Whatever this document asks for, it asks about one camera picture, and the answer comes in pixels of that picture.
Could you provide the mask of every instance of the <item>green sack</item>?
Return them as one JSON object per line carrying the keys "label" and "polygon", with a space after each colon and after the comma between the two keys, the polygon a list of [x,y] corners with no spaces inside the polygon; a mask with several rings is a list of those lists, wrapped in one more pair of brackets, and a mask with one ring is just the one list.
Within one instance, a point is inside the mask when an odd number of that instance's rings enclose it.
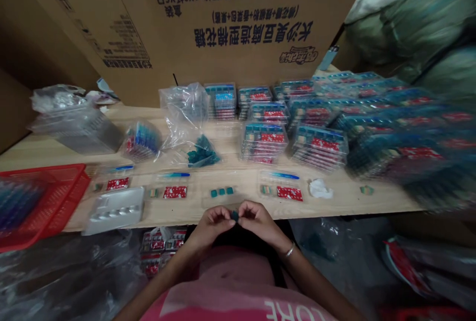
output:
{"label": "green sack", "polygon": [[383,32],[395,54],[425,65],[460,35],[476,13],[476,0],[398,0],[381,11]]}
{"label": "green sack", "polygon": [[362,58],[375,65],[395,59],[382,32],[380,13],[375,13],[346,26],[346,37],[361,53]]}

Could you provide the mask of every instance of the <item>clear plastic bag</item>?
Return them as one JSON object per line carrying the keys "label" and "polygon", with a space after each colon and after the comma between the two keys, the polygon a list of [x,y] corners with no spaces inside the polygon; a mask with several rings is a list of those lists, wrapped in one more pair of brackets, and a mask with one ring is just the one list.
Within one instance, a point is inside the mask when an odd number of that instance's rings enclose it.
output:
{"label": "clear plastic bag", "polygon": [[57,84],[35,89],[30,99],[33,110],[47,113],[87,104],[87,99],[83,97],[85,92],[84,89],[74,85]]}
{"label": "clear plastic bag", "polygon": [[139,232],[69,234],[0,254],[0,320],[108,321],[147,283]]}
{"label": "clear plastic bag", "polygon": [[203,133],[209,104],[205,88],[200,83],[192,83],[186,87],[160,89],[159,94],[161,106],[168,110],[165,120],[170,129],[162,145],[162,161],[190,168],[220,161],[213,144]]}

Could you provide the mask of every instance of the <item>wooden table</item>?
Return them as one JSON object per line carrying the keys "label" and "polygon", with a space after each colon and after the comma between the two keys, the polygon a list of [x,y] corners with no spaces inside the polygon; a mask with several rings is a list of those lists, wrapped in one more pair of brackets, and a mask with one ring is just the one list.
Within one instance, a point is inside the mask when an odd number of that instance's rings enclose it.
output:
{"label": "wooden table", "polygon": [[[106,115],[118,126],[125,128],[133,118],[146,118],[155,124],[165,137],[169,133],[164,115],[165,111],[154,108],[125,107],[117,104],[110,108]],[[344,170],[339,170],[330,176],[312,168],[304,167],[289,160],[287,156],[280,157],[278,166],[267,167],[262,164],[242,162],[238,159],[238,131],[241,123],[210,122],[205,127],[205,135],[214,144],[222,162],[214,166],[189,171],[167,164],[168,157],[159,158],[155,163],[141,164],[137,168],[139,176],[132,179],[132,186],[146,185],[158,171],[179,169],[192,172],[195,183],[185,200],[147,200],[145,202],[142,221],[132,228],[154,227],[158,225],[183,225],[196,223],[209,205],[202,202],[202,196],[210,189],[225,187],[231,180],[239,184],[237,198],[262,202],[275,219],[308,218],[338,215],[374,214],[418,211],[421,208],[411,200],[406,193],[396,185],[371,182],[375,189],[372,196],[360,193],[362,182],[352,181]],[[0,171],[19,170],[25,168],[65,165],[73,163],[128,163],[118,153],[114,155],[82,156],[63,146],[54,139],[46,136],[30,135],[0,156]],[[257,175],[262,169],[277,169],[295,173],[303,179],[307,196],[306,203],[292,201],[273,201],[258,196]],[[327,187],[334,190],[332,199],[313,198],[308,192],[307,182],[323,178]],[[71,217],[65,232],[82,230],[84,222],[94,202],[94,197],[85,197]]]}

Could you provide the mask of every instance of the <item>cardboard wall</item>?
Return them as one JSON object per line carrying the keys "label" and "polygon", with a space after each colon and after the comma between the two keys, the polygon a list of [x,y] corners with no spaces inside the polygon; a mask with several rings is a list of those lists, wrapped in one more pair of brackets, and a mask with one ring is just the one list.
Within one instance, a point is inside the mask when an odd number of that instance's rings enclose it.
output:
{"label": "cardboard wall", "polygon": [[30,89],[96,88],[99,74],[36,0],[0,0],[0,46],[0,66]]}
{"label": "cardboard wall", "polygon": [[36,113],[31,109],[31,90],[0,69],[0,153],[25,137],[26,125]]}
{"label": "cardboard wall", "polygon": [[126,105],[311,77],[354,0],[37,0]]}

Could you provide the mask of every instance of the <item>clear plastic tray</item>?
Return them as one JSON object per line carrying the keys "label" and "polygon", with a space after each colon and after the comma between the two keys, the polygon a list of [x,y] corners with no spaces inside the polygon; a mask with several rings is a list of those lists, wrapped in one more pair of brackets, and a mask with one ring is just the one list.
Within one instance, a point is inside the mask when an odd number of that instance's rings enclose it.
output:
{"label": "clear plastic tray", "polygon": [[99,196],[81,235],[89,236],[139,223],[144,207],[144,192],[144,187],[136,187]]}
{"label": "clear plastic tray", "polygon": [[345,132],[331,128],[301,124],[296,130],[295,144],[317,151],[323,150],[330,154],[347,155],[349,153]]}
{"label": "clear plastic tray", "polygon": [[192,174],[188,172],[165,172],[152,177],[147,186],[146,198],[186,199],[194,195]]}
{"label": "clear plastic tray", "polygon": [[258,172],[258,194],[262,198],[304,202],[301,179],[286,171],[261,170]]}
{"label": "clear plastic tray", "polygon": [[[225,205],[230,209],[237,208],[246,197],[241,192],[240,181],[244,181],[247,171],[220,171],[201,173],[200,181],[202,207],[211,208]],[[228,181],[226,184],[217,181]]]}
{"label": "clear plastic tray", "polygon": [[134,165],[101,166],[94,174],[88,194],[123,190],[130,186]]}

